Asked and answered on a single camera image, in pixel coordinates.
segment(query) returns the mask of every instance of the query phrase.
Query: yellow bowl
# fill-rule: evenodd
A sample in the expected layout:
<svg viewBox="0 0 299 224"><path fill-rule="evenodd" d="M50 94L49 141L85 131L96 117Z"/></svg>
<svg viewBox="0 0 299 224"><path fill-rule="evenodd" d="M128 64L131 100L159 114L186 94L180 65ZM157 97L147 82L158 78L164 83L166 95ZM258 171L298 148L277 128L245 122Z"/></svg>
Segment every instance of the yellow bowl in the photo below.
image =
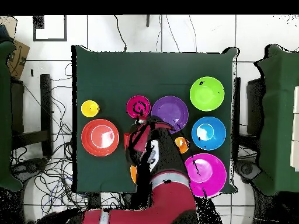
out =
<svg viewBox="0 0 299 224"><path fill-rule="evenodd" d="M97 115L99 110L100 110L99 105L93 100L87 100L81 106L82 114L88 118L92 118L95 115Z"/></svg>

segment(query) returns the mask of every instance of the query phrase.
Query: black border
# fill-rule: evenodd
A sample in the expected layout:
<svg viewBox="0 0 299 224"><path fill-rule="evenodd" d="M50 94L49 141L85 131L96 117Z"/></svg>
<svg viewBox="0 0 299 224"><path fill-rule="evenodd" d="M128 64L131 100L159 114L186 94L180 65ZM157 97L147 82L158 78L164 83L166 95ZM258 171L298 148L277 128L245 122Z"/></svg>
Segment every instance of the black border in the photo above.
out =
<svg viewBox="0 0 299 224"><path fill-rule="evenodd" d="M77 51L76 46L71 46L72 51L72 192L77 192Z"/></svg>
<svg viewBox="0 0 299 224"><path fill-rule="evenodd" d="M36 29L44 29L44 26L42 28L38 28L34 25L34 21L33 21L33 41L34 42L37 42L37 41L68 41L67 16L66 15L64 15L63 22L64 22L64 38L36 38Z"/></svg>

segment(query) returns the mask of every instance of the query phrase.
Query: green plate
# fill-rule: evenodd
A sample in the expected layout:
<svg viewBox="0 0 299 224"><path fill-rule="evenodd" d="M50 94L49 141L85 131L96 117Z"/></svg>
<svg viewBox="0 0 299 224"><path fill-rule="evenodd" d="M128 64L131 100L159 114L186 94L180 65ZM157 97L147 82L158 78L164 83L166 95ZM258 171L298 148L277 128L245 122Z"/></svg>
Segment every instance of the green plate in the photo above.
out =
<svg viewBox="0 0 299 224"><path fill-rule="evenodd" d="M199 78L190 89L190 100L201 111L213 111L224 100L223 85L210 76Z"/></svg>

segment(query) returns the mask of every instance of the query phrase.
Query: blue plate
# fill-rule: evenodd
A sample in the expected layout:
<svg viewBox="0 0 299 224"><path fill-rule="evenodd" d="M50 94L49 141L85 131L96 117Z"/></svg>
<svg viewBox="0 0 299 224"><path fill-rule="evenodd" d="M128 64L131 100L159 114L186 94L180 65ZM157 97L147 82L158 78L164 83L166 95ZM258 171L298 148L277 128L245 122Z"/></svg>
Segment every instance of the blue plate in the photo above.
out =
<svg viewBox="0 0 299 224"><path fill-rule="evenodd" d="M219 148L225 141L227 132L224 124L215 117L203 117L192 127L192 140L205 151Z"/></svg>

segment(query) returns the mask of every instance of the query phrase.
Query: red bowl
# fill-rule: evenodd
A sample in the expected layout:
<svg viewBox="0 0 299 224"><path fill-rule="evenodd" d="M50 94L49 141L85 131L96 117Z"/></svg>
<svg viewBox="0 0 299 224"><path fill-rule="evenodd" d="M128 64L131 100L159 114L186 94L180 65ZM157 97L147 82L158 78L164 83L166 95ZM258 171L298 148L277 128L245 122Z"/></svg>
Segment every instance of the red bowl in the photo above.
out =
<svg viewBox="0 0 299 224"><path fill-rule="evenodd" d="M92 120L84 126L81 141L85 150L94 156L107 156L119 144L119 132L108 120Z"/></svg>

